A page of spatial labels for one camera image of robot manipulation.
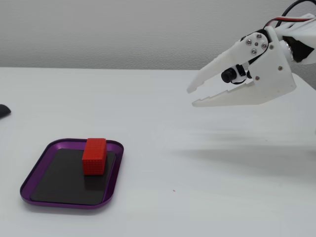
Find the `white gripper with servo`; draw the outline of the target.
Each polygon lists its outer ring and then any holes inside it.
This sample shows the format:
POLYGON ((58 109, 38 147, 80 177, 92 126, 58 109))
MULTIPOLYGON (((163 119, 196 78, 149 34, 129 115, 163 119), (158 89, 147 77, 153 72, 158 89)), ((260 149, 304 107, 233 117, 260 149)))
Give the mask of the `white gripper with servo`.
POLYGON ((253 81, 211 97, 198 99, 192 103, 194 107, 263 104, 296 88, 290 68, 293 60, 290 46, 277 36, 272 27, 265 27, 264 30, 268 37, 258 32, 247 35, 200 69, 189 84, 187 92, 194 92, 208 79, 248 61, 248 70, 253 81))

